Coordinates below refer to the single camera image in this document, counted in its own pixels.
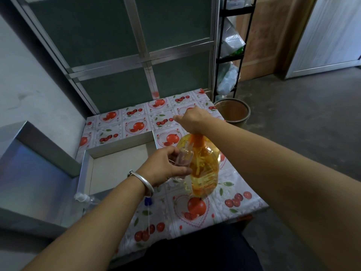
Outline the blue spray cap with tube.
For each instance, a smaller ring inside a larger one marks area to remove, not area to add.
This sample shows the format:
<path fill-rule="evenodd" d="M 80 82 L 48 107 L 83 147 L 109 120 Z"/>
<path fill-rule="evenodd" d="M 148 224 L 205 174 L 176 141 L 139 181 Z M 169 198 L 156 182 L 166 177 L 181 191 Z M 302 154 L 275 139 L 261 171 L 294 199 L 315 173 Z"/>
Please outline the blue spray cap with tube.
<path fill-rule="evenodd" d="M 145 197 L 144 199 L 144 204 L 147 207 L 147 219 L 148 219 L 148 227 L 147 227 L 147 231 L 148 234 L 150 235 L 150 206 L 152 205 L 152 199 L 151 197 Z"/>

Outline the aluminium frame glass partition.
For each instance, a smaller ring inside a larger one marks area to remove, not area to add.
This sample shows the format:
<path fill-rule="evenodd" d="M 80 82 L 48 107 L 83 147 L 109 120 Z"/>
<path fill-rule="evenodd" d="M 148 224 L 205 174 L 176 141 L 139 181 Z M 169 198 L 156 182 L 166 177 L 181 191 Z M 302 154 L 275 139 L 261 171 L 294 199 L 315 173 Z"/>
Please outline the aluminium frame glass partition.
<path fill-rule="evenodd" d="M 92 114 L 202 88 L 220 0 L 10 0 Z"/>

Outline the brown round bin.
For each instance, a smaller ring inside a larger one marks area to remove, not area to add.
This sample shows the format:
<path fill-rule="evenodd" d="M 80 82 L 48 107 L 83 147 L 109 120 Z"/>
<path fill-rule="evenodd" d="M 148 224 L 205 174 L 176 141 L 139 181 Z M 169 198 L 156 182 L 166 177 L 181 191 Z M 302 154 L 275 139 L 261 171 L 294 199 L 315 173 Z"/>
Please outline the brown round bin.
<path fill-rule="evenodd" d="M 223 98 L 214 103 L 224 120 L 236 127 L 243 128 L 250 117 L 250 107 L 242 100 Z"/>

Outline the white plastic bag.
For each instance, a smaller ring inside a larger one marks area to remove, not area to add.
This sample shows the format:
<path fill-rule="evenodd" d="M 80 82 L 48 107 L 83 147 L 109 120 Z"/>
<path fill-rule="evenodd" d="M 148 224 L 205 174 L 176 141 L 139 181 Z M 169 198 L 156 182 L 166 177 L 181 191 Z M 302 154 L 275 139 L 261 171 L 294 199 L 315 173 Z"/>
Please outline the white plastic bag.
<path fill-rule="evenodd" d="M 237 56 L 243 53 L 246 43 L 236 31 L 234 25 L 228 18 L 224 19 L 223 33 L 221 40 L 220 58 Z"/>

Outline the black metal shelf rack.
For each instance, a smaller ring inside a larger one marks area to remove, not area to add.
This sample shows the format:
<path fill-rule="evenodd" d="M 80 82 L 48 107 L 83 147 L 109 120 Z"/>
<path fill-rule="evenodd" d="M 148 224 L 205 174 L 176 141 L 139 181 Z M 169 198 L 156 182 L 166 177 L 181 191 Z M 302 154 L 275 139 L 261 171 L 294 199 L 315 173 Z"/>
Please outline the black metal shelf rack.
<path fill-rule="evenodd" d="M 217 78 L 218 78 L 217 77 L 218 76 L 218 67 L 219 67 L 219 64 L 221 64 L 221 63 L 233 62 L 233 64 L 238 67 L 238 75 L 237 75 L 236 85 L 234 86 L 233 90 L 231 91 L 231 92 L 233 92 L 233 97 L 235 96 L 235 93 L 237 90 L 237 85 L 238 85 L 238 80 L 240 77 L 241 66 L 242 66 L 242 62 L 244 59 L 244 55 L 245 55 L 244 53 L 246 50 L 246 45 L 245 45 L 242 54 L 237 55 L 237 56 L 230 56 L 230 57 L 226 57 L 226 58 L 222 58 L 222 59 L 220 58 L 224 19 L 228 18 L 228 17 L 237 17 L 237 16 L 241 16 L 241 15 L 248 15 L 248 14 L 250 15 L 250 19 L 248 22 L 248 28 L 247 28 L 247 32 L 246 32 L 246 37 L 245 37 L 245 39 L 243 39 L 243 41 L 245 43 L 247 43 L 247 40 L 248 40 L 249 34 L 250 34 L 251 23 L 252 23 L 253 15 L 255 12 L 256 3 L 257 3 L 257 0 L 252 0 L 251 6 L 234 9 L 234 10 L 227 10 L 226 9 L 226 1 L 227 0 L 221 0 L 220 7 L 219 7 L 219 29 L 217 31 L 217 36 L 218 36 L 217 45 L 216 45 L 217 46 L 217 55 L 216 55 L 216 60 L 215 60 L 215 64 L 216 64 L 215 81 L 214 81 L 215 83 L 214 83 L 214 89 L 213 89 L 213 95 L 212 95 L 213 102 L 220 99 L 220 95 L 218 95 L 216 92 L 216 87 L 217 87 Z"/>

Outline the brown wooden door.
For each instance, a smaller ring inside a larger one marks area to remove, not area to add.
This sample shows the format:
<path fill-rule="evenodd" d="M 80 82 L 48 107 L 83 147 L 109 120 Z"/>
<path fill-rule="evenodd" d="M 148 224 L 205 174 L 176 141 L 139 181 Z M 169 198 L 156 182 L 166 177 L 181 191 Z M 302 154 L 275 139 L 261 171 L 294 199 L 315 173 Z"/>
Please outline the brown wooden door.
<path fill-rule="evenodd" d="M 316 0 L 256 0 L 239 81 L 287 70 Z"/>

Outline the person's dark trousers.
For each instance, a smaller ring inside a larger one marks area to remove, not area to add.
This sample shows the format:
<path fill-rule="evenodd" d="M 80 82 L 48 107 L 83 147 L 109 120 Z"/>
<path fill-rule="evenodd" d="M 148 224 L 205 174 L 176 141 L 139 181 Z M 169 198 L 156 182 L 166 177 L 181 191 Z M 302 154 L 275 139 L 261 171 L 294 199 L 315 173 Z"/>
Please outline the person's dark trousers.
<path fill-rule="evenodd" d="M 145 254 L 110 271 L 264 271 L 243 236 L 246 222 L 221 223 L 172 240 L 161 240 Z"/>

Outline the person's right hand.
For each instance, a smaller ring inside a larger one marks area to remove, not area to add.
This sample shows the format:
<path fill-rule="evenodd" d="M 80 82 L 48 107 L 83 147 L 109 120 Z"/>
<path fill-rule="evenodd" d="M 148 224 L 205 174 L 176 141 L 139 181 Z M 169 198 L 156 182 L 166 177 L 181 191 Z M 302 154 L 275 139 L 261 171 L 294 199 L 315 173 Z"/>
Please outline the person's right hand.
<path fill-rule="evenodd" d="M 195 135 L 207 134 L 216 120 L 206 110 L 197 106 L 187 109 L 183 115 L 174 115 L 173 119 L 188 133 Z"/>

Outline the clear pump spray head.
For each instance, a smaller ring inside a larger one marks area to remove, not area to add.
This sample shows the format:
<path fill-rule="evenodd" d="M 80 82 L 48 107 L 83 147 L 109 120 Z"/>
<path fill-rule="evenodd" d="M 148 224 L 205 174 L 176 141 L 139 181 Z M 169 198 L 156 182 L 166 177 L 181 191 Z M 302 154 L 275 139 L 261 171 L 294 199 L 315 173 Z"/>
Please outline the clear pump spray head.
<path fill-rule="evenodd" d="M 91 210 L 95 206 L 97 206 L 101 203 L 101 200 L 99 200 L 95 196 L 87 195 L 87 194 L 80 193 L 80 192 L 78 192 L 74 195 L 74 199 L 76 201 L 82 203 L 84 205 L 85 210 Z"/>

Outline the small clear plastic bottle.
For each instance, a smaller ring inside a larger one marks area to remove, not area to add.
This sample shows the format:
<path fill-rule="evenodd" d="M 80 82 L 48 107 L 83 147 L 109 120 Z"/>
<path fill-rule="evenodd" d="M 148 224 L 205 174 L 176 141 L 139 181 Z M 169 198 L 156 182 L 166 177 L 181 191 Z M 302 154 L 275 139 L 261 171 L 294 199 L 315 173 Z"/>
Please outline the small clear plastic bottle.
<path fill-rule="evenodd" d="M 169 163 L 176 167 L 189 168 L 193 159 L 193 144 L 186 141 L 179 149 L 179 154 L 176 157 L 169 159 Z"/>

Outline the person's right forearm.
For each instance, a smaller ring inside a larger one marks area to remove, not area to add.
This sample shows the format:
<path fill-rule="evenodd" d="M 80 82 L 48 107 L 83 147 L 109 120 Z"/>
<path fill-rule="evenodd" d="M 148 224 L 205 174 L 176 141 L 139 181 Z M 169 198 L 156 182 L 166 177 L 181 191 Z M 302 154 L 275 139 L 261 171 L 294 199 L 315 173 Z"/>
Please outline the person's right forearm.
<path fill-rule="evenodd" d="M 197 126 L 329 270 L 361 271 L 361 182 L 220 119 Z"/>

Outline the large oil bottle orange handle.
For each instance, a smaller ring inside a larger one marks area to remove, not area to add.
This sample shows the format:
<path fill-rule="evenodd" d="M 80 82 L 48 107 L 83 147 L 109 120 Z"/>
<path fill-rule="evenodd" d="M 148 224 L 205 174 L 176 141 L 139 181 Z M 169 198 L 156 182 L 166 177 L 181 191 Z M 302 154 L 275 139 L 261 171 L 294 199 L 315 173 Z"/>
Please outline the large oil bottle orange handle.
<path fill-rule="evenodd" d="M 190 168 L 192 192 L 205 198 L 218 185 L 220 150 L 204 135 L 186 134 L 178 142 L 177 148 L 189 145 L 193 151 Z"/>

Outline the person's left hand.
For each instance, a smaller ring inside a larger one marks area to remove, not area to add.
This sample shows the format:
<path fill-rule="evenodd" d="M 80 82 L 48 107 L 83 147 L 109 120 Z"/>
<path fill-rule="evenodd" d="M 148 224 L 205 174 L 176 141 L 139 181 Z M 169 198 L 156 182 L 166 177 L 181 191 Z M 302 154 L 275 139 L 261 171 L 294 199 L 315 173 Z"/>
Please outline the person's left hand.
<path fill-rule="evenodd" d="M 174 146 L 167 146 L 157 149 L 136 171 L 137 174 L 145 178 L 151 186 L 159 186 L 166 181 L 166 170 L 168 167 L 174 167 L 169 163 L 169 159 L 179 154 L 179 149 Z"/>

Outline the person's left forearm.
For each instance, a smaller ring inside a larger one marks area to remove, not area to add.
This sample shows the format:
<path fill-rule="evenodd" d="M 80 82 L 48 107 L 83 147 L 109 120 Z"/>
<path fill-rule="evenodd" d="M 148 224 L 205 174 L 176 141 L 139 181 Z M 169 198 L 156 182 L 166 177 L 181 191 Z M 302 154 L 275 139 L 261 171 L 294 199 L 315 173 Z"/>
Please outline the person's left forearm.
<path fill-rule="evenodd" d="M 150 186 L 133 174 L 21 271 L 105 271 Z"/>

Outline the clear plastic container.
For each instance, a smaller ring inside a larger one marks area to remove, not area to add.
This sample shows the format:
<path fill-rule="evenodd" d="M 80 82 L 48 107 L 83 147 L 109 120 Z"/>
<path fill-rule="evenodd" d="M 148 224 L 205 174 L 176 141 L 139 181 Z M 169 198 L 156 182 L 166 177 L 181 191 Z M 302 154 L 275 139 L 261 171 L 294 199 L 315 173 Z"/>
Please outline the clear plastic container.
<path fill-rule="evenodd" d="M 252 0 L 227 0 L 226 9 L 234 10 L 239 8 L 244 8 L 252 5 Z"/>

